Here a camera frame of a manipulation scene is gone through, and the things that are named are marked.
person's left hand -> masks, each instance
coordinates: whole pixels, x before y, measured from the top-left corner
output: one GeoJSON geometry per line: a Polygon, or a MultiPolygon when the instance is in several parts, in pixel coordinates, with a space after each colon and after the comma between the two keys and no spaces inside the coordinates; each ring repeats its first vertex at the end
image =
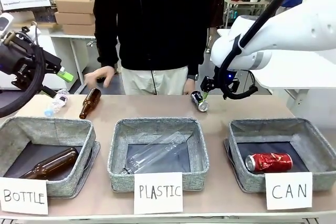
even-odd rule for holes
{"type": "Polygon", "coordinates": [[[196,89],[196,81],[192,79],[187,79],[184,85],[183,94],[191,95],[196,89]]]}

red soda can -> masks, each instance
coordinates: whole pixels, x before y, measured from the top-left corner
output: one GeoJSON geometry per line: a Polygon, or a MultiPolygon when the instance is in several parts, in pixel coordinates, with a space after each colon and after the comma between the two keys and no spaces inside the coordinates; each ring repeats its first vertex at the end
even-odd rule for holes
{"type": "Polygon", "coordinates": [[[248,155],[245,165],[250,172],[280,173],[291,170],[293,161],[288,154],[258,153],[248,155]]]}

person's hand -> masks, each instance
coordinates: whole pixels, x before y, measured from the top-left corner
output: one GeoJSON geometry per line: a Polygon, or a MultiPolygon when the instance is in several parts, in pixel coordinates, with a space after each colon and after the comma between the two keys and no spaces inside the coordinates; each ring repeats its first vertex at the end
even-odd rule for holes
{"type": "Polygon", "coordinates": [[[111,66],[99,68],[96,71],[85,75],[85,84],[87,84],[90,89],[93,89],[97,86],[98,78],[105,78],[104,88],[107,88],[115,73],[115,69],[111,66]]]}
{"type": "Polygon", "coordinates": [[[196,81],[192,79],[187,79],[184,85],[183,94],[191,95],[196,89],[196,81]]]}

gray fabric bin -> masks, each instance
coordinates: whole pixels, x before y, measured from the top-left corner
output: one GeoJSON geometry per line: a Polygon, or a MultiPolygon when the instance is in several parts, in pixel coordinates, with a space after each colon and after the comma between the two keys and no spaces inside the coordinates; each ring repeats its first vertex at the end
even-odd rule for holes
{"type": "Polygon", "coordinates": [[[237,179],[246,192],[259,193],[266,189],[265,175],[251,173],[245,166],[239,150],[239,145],[244,143],[289,144],[307,169],[303,172],[313,173],[314,191],[329,190],[336,181],[336,152],[319,130],[306,119],[232,121],[228,141],[237,179]]]}
{"type": "Polygon", "coordinates": [[[190,171],[183,173],[183,190],[204,188],[209,158],[201,125],[192,118],[137,118],[116,123],[108,157],[107,170],[113,191],[134,191],[134,175],[121,175],[129,144],[149,144],[166,132],[180,131],[187,140],[190,171]]]}
{"type": "Polygon", "coordinates": [[[50,197],[71,197],[83,173],[96,134],[87,120],[13,117],[0,127],[0,176],[3,177],[29,142],[40,145],[82,146],[70,174],[47,181],[50,197]]]}

black hose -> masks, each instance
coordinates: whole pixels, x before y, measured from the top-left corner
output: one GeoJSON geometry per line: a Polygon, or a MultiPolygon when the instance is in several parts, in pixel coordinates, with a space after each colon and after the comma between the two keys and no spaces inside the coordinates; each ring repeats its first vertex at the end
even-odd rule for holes
{"type": "MultiPolygon", "coordinates": [[[[35,29],[35,36],[37,37],[37,27],[35,29]]],[[[33,45],[33,50],[35,54],[35,74],[34,78],[29,85],[29,87],[26,89],[26,91],[21,95],[18,99],[16,99],[11,104],[4,106],[3,108],[0,108],[0,118],[3,118],[5,116],[8,116],[15,111],[21,109],[27,102],[29,102],[33,96],[41,90],[42,82],[45,75],[45,69],[46,69],[46,61],[44,58],[43,49],[39,47],[39,45],[33,45]]]]}
{"type": "Polygon", "coordinates": [[[250,95],[258,91],[258,88],[256,86],[252,86],[246,92],[243,92],[241,94],[234,94],[231,92],[230,88],[225,83],[225,79],[226,79],[225,75],[226,75],[227,69],[229,68],[234,58],[237,55],[241,54],[240,47],[244,48],[251,41],[251,39],[255,36],[255,34],[262,28],[262,26],[266,23],[266,21],[269,20],[273,16],[273,14],[276,12],[276,10],[279,8],[279,6],[281,6],[281,4],[284,1],[285,0],[273,0],[267,6],[266,10],[259,16],[259,18],[249,28],[247,33],[245,33],[245,35],[240,40],[240,42],[239,42],[240,35],[238,35],[235,38],[235,43],[232,48],[232,51],[224,59],[220,69],[218,70],[218,74],[217,74],[217,83],[219,84],[219,87],[225,97],[228,97],[232,100],[240,100],[240,99],[249,97],[250,95]]]}

